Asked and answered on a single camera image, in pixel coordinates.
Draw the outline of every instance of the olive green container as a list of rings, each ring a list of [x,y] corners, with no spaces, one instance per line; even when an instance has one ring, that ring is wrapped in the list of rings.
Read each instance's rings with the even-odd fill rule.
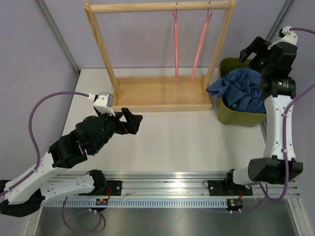
[[[219,77],[222,78],[231,70],[247,67],[250,63],[247,59],[244,63],[238,61],[237,58],[226,58],[219,63]],[[218,119],[222,124],[237,124],[242,126],[254,127],[266,119],[266,114],[251,113],[251,112],[237,112],[229,109],[223,103],[222,97],[217,101]]]

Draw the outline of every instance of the metal hook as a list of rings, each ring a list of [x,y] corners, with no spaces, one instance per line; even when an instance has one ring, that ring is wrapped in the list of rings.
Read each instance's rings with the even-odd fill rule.
[[[207,16],[209,16],[210,2],[211,2],[211,0],[209,1],[209,4],[208,4],[208,13],[207,13]]]

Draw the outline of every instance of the pink strip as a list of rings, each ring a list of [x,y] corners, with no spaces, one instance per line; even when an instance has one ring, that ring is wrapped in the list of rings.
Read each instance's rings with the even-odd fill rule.
[[[202,30],[202,34],[201,34],[201,38],[200,38],[199,46],[198,46],[198,51],[197,51],[197,55],[196,55],[196,59],[195,59],[195,64],[193,65],[193,69],[192,69],[192,75],[191,75],[191,81],[192,82],[195,79],[196,68],[197,68],[201,49],[202,49],[203,43],[204,43],[206,35],[207,35],[207,30],[208,30],[208,25],[210,22],[211,15],[212,15],[212,12],[209,12],[209,14],[207,16],[207,20],[206,20],[205,25],[204,25],[203,30]]]
[[[174,16],[174,43],[175,43],[175,84],[178,84],[178,28],[177,12],[173,11]]]

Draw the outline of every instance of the white table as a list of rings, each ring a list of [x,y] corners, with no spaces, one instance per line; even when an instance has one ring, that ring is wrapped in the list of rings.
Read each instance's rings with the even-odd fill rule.
[[[173,68],[115,69],[116,76],[172,75]],[[205,74],[200,68],[196,74]],[[190,74],[191,68],[181,68]],[[218,70],[214,73],[215,81]],[[112,92],[105,69],[83,69],[75,91]],[[96,115],[92,101],[74,96],[63,134],[85,117]],[[136,135],[117,135],[95,156],[72,171],[99,169],[117,172],[212,172],[243,168],[262,157],[265,143],[259,126],[223,125],[216,107],[206,112],[142,113]]]

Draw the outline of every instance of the crumpled fabric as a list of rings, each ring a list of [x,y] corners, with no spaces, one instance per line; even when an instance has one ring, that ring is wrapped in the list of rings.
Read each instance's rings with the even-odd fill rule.
[[[228,108],[234,111],[266,113],[260,81],[261,73],[242,67],[210,85],[207,92],[223,97]]]

